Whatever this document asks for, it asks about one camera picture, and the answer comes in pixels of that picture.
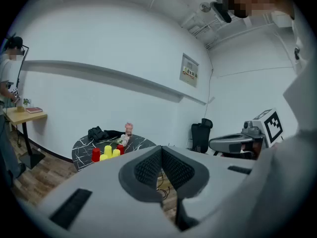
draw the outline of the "book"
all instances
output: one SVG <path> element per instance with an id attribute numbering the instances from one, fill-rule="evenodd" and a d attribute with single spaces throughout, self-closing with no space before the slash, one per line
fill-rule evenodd
<path id="1" fill-rule="evenodd" d="M 27 108 L 25 109 L 27 112 L 30 114 L 38 113 L 38 112 L 43 112 L 43 109 L 40 108 Z"/>

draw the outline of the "person's arm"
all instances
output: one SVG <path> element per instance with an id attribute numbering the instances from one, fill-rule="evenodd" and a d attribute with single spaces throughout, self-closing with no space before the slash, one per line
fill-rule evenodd
<path id="1" fill-rule="evenodd" d="M 8 91 L 8 89 L 6 88 L 6 83 L 5 82 L 1 82 L 0 83 L 0 94 L 6 98 L 10 98 L 13 101 L 15 101 L 15 96 L 13 93 L 10 93 Z"/>

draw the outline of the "potted plant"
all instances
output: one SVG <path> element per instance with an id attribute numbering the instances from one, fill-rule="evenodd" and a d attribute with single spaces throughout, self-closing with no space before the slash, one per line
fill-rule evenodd
<path id="1" fill-rule="evenodd" d="M 28 108 L 29 104 L 30 104 L 30 102 L 28 99 L 23 99 L 23 106 L 25 109 Z"/>

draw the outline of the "white wall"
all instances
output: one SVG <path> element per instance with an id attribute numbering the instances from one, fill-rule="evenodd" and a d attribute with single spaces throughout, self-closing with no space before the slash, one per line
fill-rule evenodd
<path id="1" fill-rule="evenodd" d="M 123 131 L 129 121 L 155 144 L 186 147 L 206 107 L 211 63 L 204 45 L 177 23 L 110 0 L 19 18 L 17 34 L 30 48 L 19 90 L 48 113 L 27 124 L 30 139 L 71 158 L 88 129 Z M 197 88 L 179 80 L 183 53 L 200 65 Z"/>
<path id="2" fill-rule="evenodd" d="M 69 65 L 28 63 L 20 78 L 22 96 L 48 113 L 47 120 L 27 124 L 29 138 L 62 156 L 71 159 L 74 143 L 90 128 L 124 131 L 128 121 L 137 135 L 156 144 L 174 143 L 179 96 Z"/>
<path id="3" fill-rule="evenodd" d="M 176 22 L 135 4 L 113 0 L 61 4 L 28 22 L 19 34 L 30 47 L 28 61 L 95 65 L 207 102 L 211 69 L 204 45 Z M 196 88 L 179 80 L 183 53 L 200 65 Z"/>
<path id="4" fill-rule="evenodd" d="M 292 43 L 295 47 L 292 35 L 282 37 L 288 47 Z M 277 108 L 281 116 L 284 137 L 296 132 L 297 121 L 283 97 L 296 75 L 272 30 L 253 31 L 220 43 L 211 50 L 211 60 L 211 97 L 215 100 L 207 111 L 214 124 L 210 138 L 239 133 L 244 121 L 270 108 Z"/>
<path id="5" fill-rule="evenodd" d="M 293 63 L 295 63 L 296 60 L 295 60 L 294 50 L 296 47 L 296 42 L 295 42 L 293 28 L 292 27 L 277 28 L 276 31 L 282 38 L 290 59 L 293 61 Z"/>

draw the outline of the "black marble table top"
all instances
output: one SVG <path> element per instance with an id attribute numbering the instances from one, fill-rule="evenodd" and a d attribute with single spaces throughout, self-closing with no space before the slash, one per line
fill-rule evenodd
<path id="1" fill-rule="evenodd" d="M 94 148 L 100 148 L 101 154 L 104 153 L 106 145 L 110 145 L 112 150 L 117 148 L 116 140 L 119 137 L 111 138 L 109 140 L 95 141 L 94 139 L 89 139 L 88 136 L 84 136 L 79 139 L 71 151 L 71 156 L 73 163 L 78 171 L 92 164 L 92 151 Z M 133 152 L 139 149 L 148 148 L 151 146 L 156 146 L 153 142 L 145 139 L 143 137 L 132 135 L 127 146 L 124 148 L 124 153 Z"/>

